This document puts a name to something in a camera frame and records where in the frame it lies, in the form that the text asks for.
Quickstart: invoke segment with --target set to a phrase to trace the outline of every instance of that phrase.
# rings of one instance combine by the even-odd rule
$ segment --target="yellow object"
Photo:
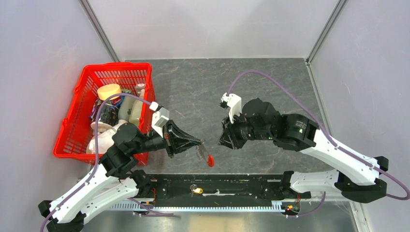
[[[202,194],[204,192],[204,190],[202,190],[202,188],[196,188],[194,191],[193,191],[193,193],[196,193],[196,194]]]
[[[108,97],[116,93],[121,93],[121,87],[119,86],[119,84],[105,85],[105,86],[98,88],[97,90],[98,98],[100,98],[102,101],[104,101],[105,99],[107,99]]]

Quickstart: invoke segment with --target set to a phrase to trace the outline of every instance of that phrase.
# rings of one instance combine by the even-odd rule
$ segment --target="white wall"
[[[407,186],[409,12],[406,0],[348,1],[313,61],[334,136],[364,154],[389,158],[389,173]],[[404,196],[392,181],[388,192]],[[409,202],[383,198],[366,209],[374,231],[408,230]]]
[[[89,0],[120,60],[305,58],[337,0]]]
[[[37,205],[66,192],[89,165],[52,155],[87,64],[110,62],[78,1],[0,3],[1,231],[39,231]]]

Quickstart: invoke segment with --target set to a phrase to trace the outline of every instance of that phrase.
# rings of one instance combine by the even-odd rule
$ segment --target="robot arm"
[[[113,136],[114,145],[100,158],[98,169],[89,182],[86,180],[92,171],[61,197],[39,204],[41,214],[46,217],[62,200],[69,197],[50,218],[47,225],[49,232],[80,231],[84,224],[108,207],[136,195],[145,197],[151,189],[151,180],[142,170],[129,174],[138,163],[134,154],[165,149],[168,156],[173,157],[201,144],[199,139],[185,133],[169,119],[168,110],[156,102],[152,103],[150,109],[155,111],[153,130],[142,134],[132,123],[121,125]],[[120,178],[125,178],[125,181],[99,194]],[[83,184],[84,187],[73,195]]]
[[[222,121],[220,145],[241,149],[247,140],[271,140],[284,150],[300,151],[335,168],[328,172],[307,174],[286,171],[281,182],[284,195],[287,191],[333,191],[361,203],[386,195],[387,184],[379,179],[379,172],[331,145],[314,121],[300,114],[281,115],[272,104],[260,99],[247,102],[242,110],[240,104],[241,99],[235,94],[222,96],[221,106],[230,107],[230,111]],[[370,158],[335,141],[361,159],[387,171],[387,158]]]

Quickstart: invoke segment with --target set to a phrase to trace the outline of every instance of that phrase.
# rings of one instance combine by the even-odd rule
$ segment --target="metal frame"
[[[81,6],[83,7],[84,11],[86,12],[92,26],[95,29],[95,32],[98,34],[99,38],[101,39],[105,49],[107,49],[108,54],[111,56],[111,59],[114,62],[120,62],[113,46],[111,45],[107,35],[105,34],[103,27],[101,26],[100,22],[98,21],[97,16],[95,15],[90,3],[88,0],[79,0]]]
[[[248,207],[153,207],[151,210],[158,212],[277,212],[283,213],[281,209],[282,201],[272,201],[272,206],[248,206]],[[146,212],[146,209],[141,208],[137,203],[130,200],[123,200],[110,208],[107,211],[138,211]]]
[[[322,44],[324,43],[327,35],[329,34],[330,30],[332,29],[335,21],[339,17],[340,12],[343,10],[343,8],[346,5],[347,1],[348,0],[339,0],[337,2],[332,14],[330,15],[329,19],[327,20],[326,25],[324,26],[321,34],[319,35],[319,37],[318,37],[315,45],[313,46],[310,54],[305,59],[307,72],[309,73],[310,81],[312,82],[312,86],[313,86],[313,91],[315,92],[316,100],[318,101],[319,110],[320,110],[321,115],[322,115],[322,120],[323,120],[324,126],[326,127],[326,129],[329,131],[330,134],[332,134],[333,131],[332,131],[332,128],[330,126],[329,118],[327,116],[328,114],[327,114],[326,108],[323,104],[323,101],[322,101],[322,98],[321,98],[321,93],[319,92],[318,86],[316,84],[315,75],[312,71],[311,65],[312,65],[312,61],[316,57],[319,49],[321,48]],[[366,220],[365,211],[363,210],[363,204],[357,203],[357,202],[350,202],[350,205],[351,205],[351,208],[352,208],[354,221],[356,222],[356,227],[357,227],[358,231],[359,232],[372,232],[373,231],[372,227],[369,224],[369,221]]]
[[[329,31],[332,29],[333,24],[335,23],[337,17],[339,16],[340,12],[343,10],[343,7],[345,6],[346,2],[348,0],[339,0],[333,9],[333,12],[330,14],[329,19],[326,22],[326,25],[324,26],[321,34],[318,37],[318,40],[316,41],[315,45],[312,48],[312,51],[310,52],[309,56],[306,58],[306,63],[310,65],[315,58],[316,54],[318,53],[318,50],[322,46],[324,40],[326,39],[327,35],[329,34]]]

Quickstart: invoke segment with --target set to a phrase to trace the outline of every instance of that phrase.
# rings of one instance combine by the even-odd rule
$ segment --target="white bottle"
[[[132,107],[134,106],[135,98],[125,96],[124,101],[121,104],[121,107],[118,111],[118,119],[119,120],[130,120]]]
[[[113,135],[117,132],[118,128],[126,123],[125,120],[118,120],[118,124],[106,130],[104,133],[98,135],[98,153],[104,154],[107,150],[114,145]],[[95,139],[92,137],[87,146],[87,154],[95,154]]]
[[[145,89],[141,90],[141,95],[140,98],[144,98],[145,94]],[[136,125],[137,127],[140,125],[140,117],[141,117],[141,111],[142,111],[142,101],[136,100],[134,102],[134,105],[132,106],[132,112],[130,115],[130,123]]]

